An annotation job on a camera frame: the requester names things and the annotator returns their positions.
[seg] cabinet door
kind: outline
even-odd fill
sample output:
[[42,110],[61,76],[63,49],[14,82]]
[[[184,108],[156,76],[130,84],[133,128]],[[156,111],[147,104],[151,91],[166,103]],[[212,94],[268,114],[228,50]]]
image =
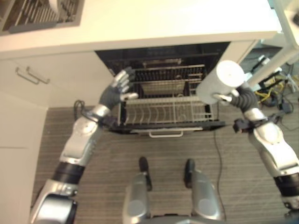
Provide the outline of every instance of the cabinet door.
[[17,67],[19,68],[19,74],[30,78],[26,75],[26,68],[10,60],[0,61],[0,91],[37,105],[47,106],[50,97],[49,86],[34,84],[18,76],[15,71]]
[[0,92],[0,223],[27,223],[46,108]]
[[36,56],[15,60],[50,79],[49,106],[72,106],[81,99],[95,105],[113,77],[95,52]]

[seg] open dishwasher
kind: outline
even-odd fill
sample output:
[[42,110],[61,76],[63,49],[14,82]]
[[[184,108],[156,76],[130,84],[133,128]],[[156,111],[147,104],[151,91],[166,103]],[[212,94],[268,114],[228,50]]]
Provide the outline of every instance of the open dishwasher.
[[135,69],[130,91],[138,99],[119,105],[110,130],[152,138],[225,126],[211,105],[196,96],[196,87],[214,68],[228,42],[96,51],[113,75]]

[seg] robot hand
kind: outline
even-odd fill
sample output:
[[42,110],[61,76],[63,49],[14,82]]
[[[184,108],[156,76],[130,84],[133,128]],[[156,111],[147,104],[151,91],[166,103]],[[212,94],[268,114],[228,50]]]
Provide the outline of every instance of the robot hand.
[[237,97],[218,93],[213,94],[213,96],[216,99],[229,102],[231,105],[240,108],[243,113],[252,108],[258,108],[257,98],[246,82],[238,87],[237,91],[239,93],[239,96]]
[[134,70],[131,67],[125,68],[118,73],[113,82],[104,90],[100,97],[100,104],[112,110],[114,106],[128,99],[138,98],[138,94],[127,93],[129,90],[129,81],[134,78]]

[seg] wire dish rack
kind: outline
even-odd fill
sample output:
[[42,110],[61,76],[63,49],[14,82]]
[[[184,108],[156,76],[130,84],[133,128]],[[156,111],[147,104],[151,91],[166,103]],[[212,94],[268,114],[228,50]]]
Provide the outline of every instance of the wire dish rack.
[[122,105],[119,125],[179,124],[214,120],[212,107],[195,95],[205,66],[136,69],[132,91],[139,99]]
[[62,0],[57,14],[51,9],[48,0],[15,0],[3,31],[13,33],[17,26],[40,24],[41,27],[50,28],[57,23],[73,22],[80,1]]

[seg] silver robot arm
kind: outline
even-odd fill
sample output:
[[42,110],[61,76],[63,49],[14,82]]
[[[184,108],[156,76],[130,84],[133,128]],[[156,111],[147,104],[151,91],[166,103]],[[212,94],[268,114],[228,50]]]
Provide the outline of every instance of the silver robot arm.
[[247,84],[238,91],[238,97],[221,94],[214,97],[241,109],[245,120],[236,120],[234,129],[249,133],[249,141],[258,150],[285,207],[290,210],[286,215],[295,217],[299,212],[299,160],[284,140],[282,130],[258,109],[256,97]]
[[73,223],[77,202],[71,197],[78,193],[80,178],[102,132],[102,120],[121,101],[138,98],[137,93],[126,93],[133,75],[131,68],[118,73],[102,93],[99,104],[74,123],[59,165],[52,178],[46,181],[31,210],[30,224]]

